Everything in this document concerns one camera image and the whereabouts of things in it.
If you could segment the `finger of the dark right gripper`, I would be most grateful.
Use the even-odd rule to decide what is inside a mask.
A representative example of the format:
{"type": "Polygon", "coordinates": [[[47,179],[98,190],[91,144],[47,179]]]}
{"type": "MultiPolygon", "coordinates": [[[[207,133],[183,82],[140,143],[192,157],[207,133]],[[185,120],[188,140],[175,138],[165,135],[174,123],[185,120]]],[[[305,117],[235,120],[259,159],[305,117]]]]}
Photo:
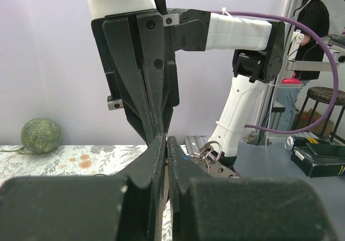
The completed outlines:
{"type": "Polygon", "coordinates": [[[164,28],[158,11],[136,16],[144,59],[144,79],[148,96],[150,120],[154,135],[164,132],[162,95],[164,78],[164,28]]]}
{"type": "Polygon", "coordinates": [[[108,19],[103,23],[109,50],[134,106],[142,121],[146,143],[151,144],[155,133],[151,126],[146,90],[138,69],[128,19],[108,19]]]}

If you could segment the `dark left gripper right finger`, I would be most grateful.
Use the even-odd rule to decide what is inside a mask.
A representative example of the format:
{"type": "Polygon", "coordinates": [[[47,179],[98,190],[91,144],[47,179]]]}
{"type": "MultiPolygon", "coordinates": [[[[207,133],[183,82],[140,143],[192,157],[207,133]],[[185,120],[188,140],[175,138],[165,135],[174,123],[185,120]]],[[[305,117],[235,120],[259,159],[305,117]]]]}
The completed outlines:
{"type": "Polygon", "coordinates": [[[316,191],[298,178],[212,177],[167,139],[173,240],[336,240],[316,191]]]}

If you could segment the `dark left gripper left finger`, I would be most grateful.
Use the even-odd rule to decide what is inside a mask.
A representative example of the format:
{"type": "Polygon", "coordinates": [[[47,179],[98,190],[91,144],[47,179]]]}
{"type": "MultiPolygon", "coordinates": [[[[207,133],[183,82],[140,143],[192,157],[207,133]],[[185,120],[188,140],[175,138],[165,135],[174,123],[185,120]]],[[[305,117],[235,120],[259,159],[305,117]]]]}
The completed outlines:
{"type": "Polygon", "coordinates": [[[166,136],[112,176],[16,177],[1,187],[1,240],[161,240],[166,136]]]}

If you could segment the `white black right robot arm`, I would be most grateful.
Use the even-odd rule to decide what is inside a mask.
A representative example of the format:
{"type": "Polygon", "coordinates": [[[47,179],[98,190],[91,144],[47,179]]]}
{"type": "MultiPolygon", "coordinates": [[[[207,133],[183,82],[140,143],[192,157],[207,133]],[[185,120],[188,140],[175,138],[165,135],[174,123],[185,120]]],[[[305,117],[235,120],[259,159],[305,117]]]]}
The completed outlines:
{"type": "Polygon", "coordinates": [[[128,122],[150,144],[168,131],[178,105],[175,53],[233,49],[229,97],[210,140],[226,157],[237,154],[251,106],[280,72],[282,22],[195,9],[155,9],[92,17],[92,32],[111,91],[128,122]]]}

